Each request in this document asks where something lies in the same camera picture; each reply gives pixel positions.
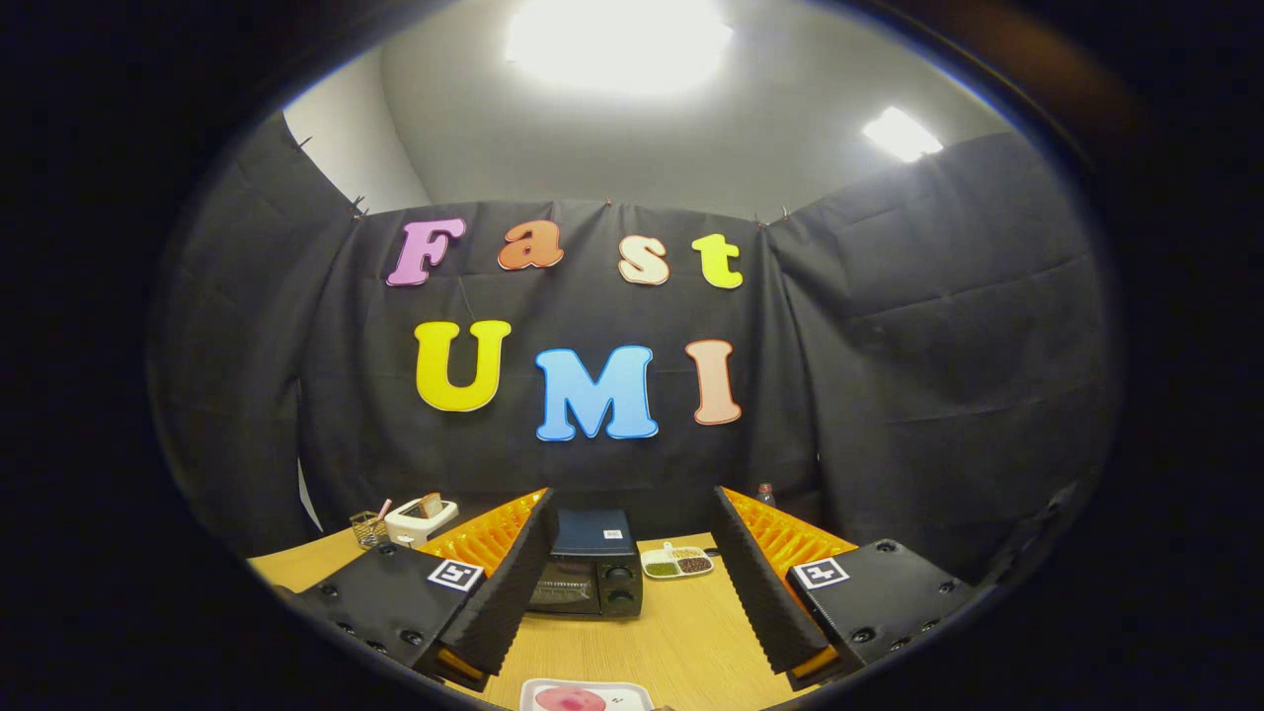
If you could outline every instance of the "pen holder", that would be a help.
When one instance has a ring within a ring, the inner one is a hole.
[[[360,511],[351,516],[351,533],[355,534],[355,541],[365,550],[391,541],[387,522],[384,519],[378,520],[377,511]]]

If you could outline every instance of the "plate of beans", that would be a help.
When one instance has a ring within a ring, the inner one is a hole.
[[[714,567],[707,553],[693,545],[675,548],[664,543],[662,548],[652,548],[641,554],[641,568],[651,578],[686,578],[709,573]]]

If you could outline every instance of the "black curtain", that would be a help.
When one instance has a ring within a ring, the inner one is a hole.
[[[241,554],[312,535],[301,453],[326,530],[386,497],[439,490],[473,514],[551,486],[561,506],[621,506],[637,536],[657,538],[699,530],[710,486],[769,481],[796,516],[856,543],[900,539],[977,578],[1015,522],[1105,454],[1116,395],[1091,229],[1015,135],[947,148],[772,225],[569,200],[353,220],[293,144],[273,119],[239,159],[254,170],[212,191],[155,338],[182,487]],[[387,286],[403,225],[447,218],[466,233],[430,280]],[[559,225],[565,257],[502,269],[506,232],[535,219]],[[741,287],[704,280],[690,243],[710,233],[741,249]],[[631,234],[664,243],[665,283],[619,276]],[[513,328],[495,399],[473,412],[426,405],[413,328],[461,328],[460,385],[474,376],[469,326],[488,319]],[[734,347],[734,423],[693,419],[684,347],[700,339]],[[595,378],[628,344],[653,352],[657,435],[538,440],[535,356],[573,349]]]

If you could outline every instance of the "oven door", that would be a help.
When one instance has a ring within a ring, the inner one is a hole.
[[[550,615],[600,615],[602,598],[594,571],[592,562],[549,560],[527,610]]]

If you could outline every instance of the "wooden table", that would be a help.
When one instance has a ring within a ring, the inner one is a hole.
[[[715,545],[710,534],[678,536],[672,545]],[[662,540],[637,541],[643,552]],[[298,548],[252,558],[269,583],[301,592],[363,553],[346,529]],[[636,620],[574,620],[527,614],[499,676],[482,693],[453,688],[506,708],[518,708],[522,683],[532,678],[632,682],[659,706],[676,711],[753,711],[806,693],[790,691],[769,668],[737,600],[723,558],[705,576],[656,581],[645,577]]]

